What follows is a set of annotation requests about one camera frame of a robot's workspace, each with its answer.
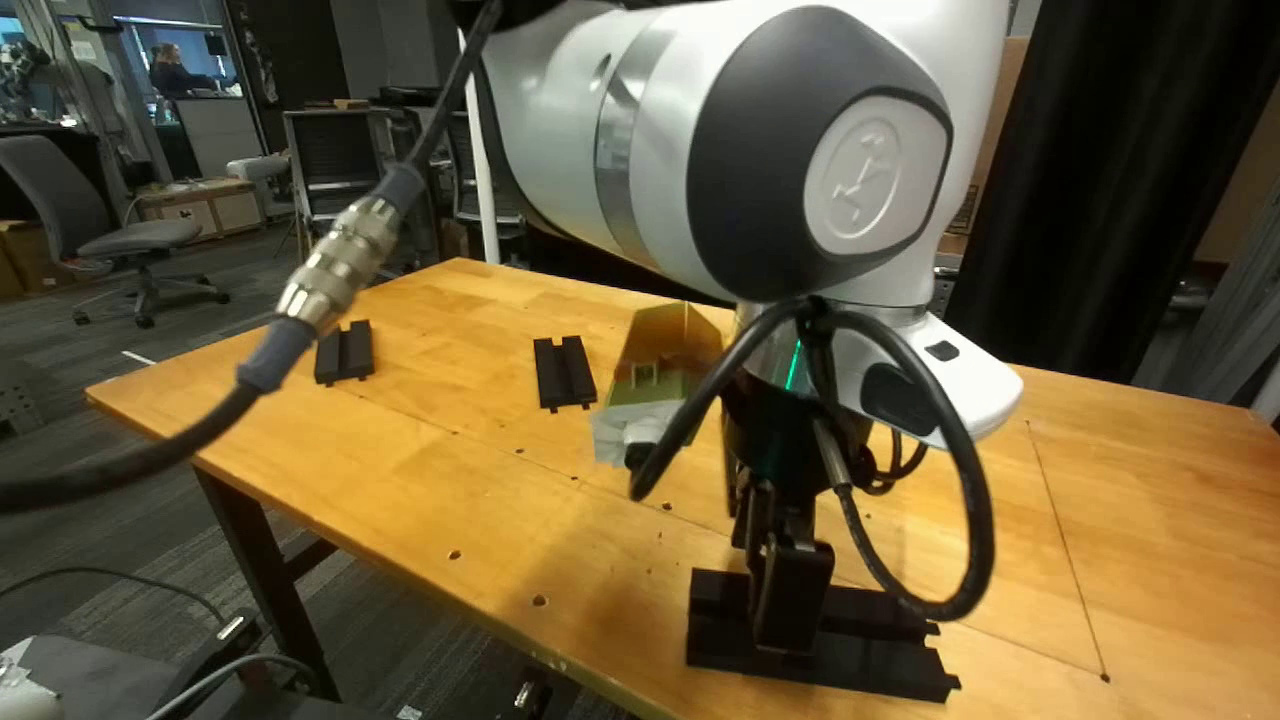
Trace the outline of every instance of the office chair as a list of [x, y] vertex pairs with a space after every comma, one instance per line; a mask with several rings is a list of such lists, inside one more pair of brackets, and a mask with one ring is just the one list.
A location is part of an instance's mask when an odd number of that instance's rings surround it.
[[288, 150], [229, 159], [229, 176], [252, 184], [255, 206], [264, 210], [266, 225], [274, 225], [280, 216], [290, 216], [288, 173], [290, 173]]
[[81, 176], [81, 168], [43, 134], [7, 134], [0, 139], [0, 168], [13, 184], [30, 200], [46, 256], [54, 263], [74, 268], [74, 258], [99, 258], [111, 273], [131, 273], [131, 287], [117, 287], [74, 303], [71, 320], [86, 325], [86, 303], [111, 300], [120, 291], [131, 294], [131, 320], [138, 329], [156, 325], [158, 282], [191, 279], [200, 294], [229, 303], [230, 294], [215, 287], [207, 274], [151, 274], [151, 263], [172, 256], [172, 246], [191, 242], [200, 225], [191, 220], [138, 220], [117, 225], [103, 194]]

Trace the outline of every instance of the black hose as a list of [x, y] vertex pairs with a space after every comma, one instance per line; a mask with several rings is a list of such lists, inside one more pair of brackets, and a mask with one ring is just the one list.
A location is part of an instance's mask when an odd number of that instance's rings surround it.
[[[977, 454], [977, 444], [971, 444], [957, 403], [949, 398], [938, 379], [927, 372], [927, 363], [906, 349], [903, 335], [894, 335], [886, 325], [881, 325], [872, 315], [852, 315], [852, 313], [828, 313], [821, 320], [831, 329], [852, 329], [852, 333], [869, 335], [872, 345], [881, 345], [894, 361], [894, 369], [927, 396], [927, 403], [935, 412], [935, 425], [938, 425], [949, 450], [950, 450], [950, 463], [960, 472], [964, 515], [967, 515], [967, 563], [964, 563], [964, 575], [950, 594], [923, 598], [912, 587], [903, 587], [886, 573], [886, 563], [881, 561], [881, 551], [856, 511], [852, 486], [842, 485], [842, 486], [834, 486], [834, 497], [841, 497], [842, 521], [847, 521], [852, 542], [864, 557], [869, 573], [881, 580], [881, 587], [886, 587], [898, 604], [916, 609], [918, 614], [960, 621], [984, 598], [992, 573], [997, 573], [992, 493], [987, 493], [987, 476]], [[834, 403], [831, 376], [822, 372], [815, 349], [806, 349], [805, 361], [806, 361], [815, 396], [821, 396], [822, 412], [831, 414], [831, 403]]]
[[252, 403], [258, 398], [255, 387], [235, 384], [207, 414], [200, 414], [191, 429], [149, 444], [138, 450], [117, 454], [108, 463], [86, 463], [86, 468], [67, 468], [34, 481], [0, 481], [0, 515], [13, 511], [30, 511], [30, 509], [53, 509], [53, 504], [74, 504], [125, 485], [137, 485], [194, 448], [212, 444], [223, 434]]
[[719, 387], [738, 372], [738, 363], [791, 315], [801, 315], [805, 300], [782, 300], [762, 308], [715, 361], [715, 369], [689, 393], [679, 412], [671, 414], [667, 432], [651, 444], [644, 463], [633, 476], [633, 499], [644, 499], [657, 481], [667, 472], [671, 454], [685, 448], [685, 440], [694, 432], [694, 425], [707, 414]]

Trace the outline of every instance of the black object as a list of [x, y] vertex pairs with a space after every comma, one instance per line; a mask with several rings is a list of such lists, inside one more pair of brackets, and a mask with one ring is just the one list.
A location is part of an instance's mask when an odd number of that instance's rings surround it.
[[831, 120], [869, 97], [916, 104], [950, 145], [938, 86], [912, 54], [842, 12], [791, 9], [731, 52], [705, 98], [689, 157], [691, 240], [729, 291], [781, 300], [869, 268], [869, 256], [822, 251], [801, 204], [806, 157]]
[[[860, 476], [864, 472], [860, 454], [852, 454], [852, 448], [841, 444], [841, 429], [831, 429], [841, 420], [834, 361], [831, 361], [831, 345], [822, 345], [822, 333], [831, 333], [831, 329], [860, 333], [872, 345], [881, 345], [894, 361], [894, 369], [927, 396], [935, 429], [949, 440], [949, 454], [950, 454], [950, 468], [960, 476], [960, 497], [964, 497], [967, 561], [964, 561], [960, 583], [945, 598], [916, 594], [912, 587], [903, 587], [894, 580], [894, 573], [882, 563], [882, 557], [875, 551], [875, 542], [856, 511], [852, 486], [864, 486], [864, 481], [872, 481], [881, 472]], [[822, 429], [828, 429], [828, 434], [834, 434], [834, 444], [831, 444], [834, 454], [822, 476], [831, 481], [831, 493], [842, 504], [842, 523], [847, 523], [852, 542], [864, 557], [869, 573], [875, 575], [881, 587], [886, 587], [898, 604], [916, 609], [927, 621], [967, 614], [984, 598], [992, 573], [997, 573], [997, 515], [992, 515], [992, 486], [987, 486], [984, 460], [977, 454], [967, 425], [960, 420], [945, 384], [931, 376], [931, 369], [912, 351], [912, 345], [903, 335], [894, 335], [886, 325], [881, 325], [872, 315], [828, 313], [815, 320], [815, 329], [801, 325], [801, 341], [805, 341], [805, 363], [806, 363], [815, 398], [822, 403]]]
[[623, 450], [623, 468], [629, 468], [629, 472], [644, 468], [644, 463], [649, 463], [649, 454], [651, 454], [651, 448], [657, 448], [657, 444], [629, 444], [629, 450]]
[[[108, 168], [99, 157], [99, 134], [54, 128], [54, 122], [0, 122], [0, 139], [5, 134], [53, 139], [81, 168], [81, 176], [96, 186], [96, 194], [108, 204], [111, 184], [108, 184]], [[7, 173], [0, 173], [0, 216], [5, 220], [39, 220], [30, 200], [17, 186], [17, 180]]]
[[137, 448], [128, 454], [117, 454], [108, 463], [86, 463], [86, 468], [61, 468], [53, 476], [30, 476], [30, 481], [0, 481], [0, 515], [7, 511], [30, 511], [30, 509], [53, 509], [53, 504], [74, 504], [137, 481], [149, 481], [151, 472], [191, 454], [194, 448], [212, 444], [223, 434], [264, 393], [235, 384], [207, 414], [186, 425], [185, 432]]
[[935, 429], [927, 396], [903, 379], [903, 372], [894, 372], [893, 363], [872, 363], [869, 379], [864, 379], [864, 412], [906, 429], [916, 434], [927, 434]]
[[531, 341], [537, 403], [556, 412], [561, 403], [596, 403], [596, 379], [580, 335]]
[[1280, 77], [1280, 3], [1045, 0], [949, 320], [1130, 379]]
[[691, 573], [685, 658], [749, 674], [864, 687], [945, 704], [957, 674], [923, 648], [935, 624], [916, 621], [882, 591], [831, 587], [806, 651], [760, 651], [749, 614], [752, 580]]
[[438, 86], [433, 86], [433, 83], [378, 83], [373, 98], [385, 107], [433, 107], [438, 98]]
[[176, 180], [200, 176], [200, 159], [185, 122], [158, 122], [156, 139]]
[[207, 54], [229, 54], [229, 45], [218, 32], [202, 32], [202, 47], [207, 47]]
[[373, 325], [354, 320], [336, 329], [315, 345], [315, 384], [336, 384], [346, 376], [373, 376]]
[[[886, 591], [831, 587], [834, 551], [815, 539], [815, 497], [834, 485], [815, 444], [822, 412], [757, 376], [724, 387], [724, 486], [749, 575], [691, 573], [685, 658], [938, 704], [960, 678], [923, 648], [935, 624]], [[828, 432], [860, 448], [842, 472], [869, 486], [872, 425], [841, 412]]]
[[[158, 696], [156, 706], [168, 704], [168, 696], [178, 696], [185, 687], [200, 685], [207, 670], [230, 663], [235, 654], [247, 654], [255, 651], [264, 639], [258, 624], [252, 613], [235, 613], [223, 628], [215, 628], [212, 639], [202, 639], [185, 663], [178, 670], [168, 678], [168, 690]], [[215, 687], [207, 690], [194, 690], [186, 696], [185, 704], [172, 706], [172, 716], [185, 716], [191, 706], [202, 704], [202, 696], [212, 696]]]
[[545, 669], [524, 669], [521, 670], [521, 687], [507, 704], [507, 712], [500, 712], [500, 720], [539, 720], [551, 706], [551, 678]]
[[[496, 32], [531, 24], [539, 17], [548, 17], [551, 9], [561, 9], [564, 0], [502, 0]], [[472, 28], [478, 17], [483, 0], [449, 0], [449, 12], [461, 28]]]

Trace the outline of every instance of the floor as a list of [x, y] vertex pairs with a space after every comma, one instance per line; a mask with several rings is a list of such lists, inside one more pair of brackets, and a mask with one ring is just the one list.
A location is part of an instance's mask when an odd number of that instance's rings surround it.
[[[191, 303], [131, 329], [128, 315], [71, 325], [71, 303], [99, 282], [53, 287], [0, 303], [0, 476], [34, 476], [138, 448], [138, 434], [82, 407], [81, 387], [185, 349], [230, 335], [270, 313], [290, 268], [284, 231], [223, 240], [168, 263], [207, 273], [230, 303]], [[53, 568], [120, 568], [178, 583], [218, 613], [252, 609], [218, 528], [185, 468], [145, 485], [26, 515], [0, 515], [0, 648], [46, 630], [156, 658], [178, 658], [207, 634], [200, 604], [108, 575]], [[353, 557], [324, 561], [304, 604], [338, 696], [366, 716], [502, 716], [526, 654], [478, 630], [457, 609]], [[551, 678], [548, 716], [619, 716], [610, 704]]]

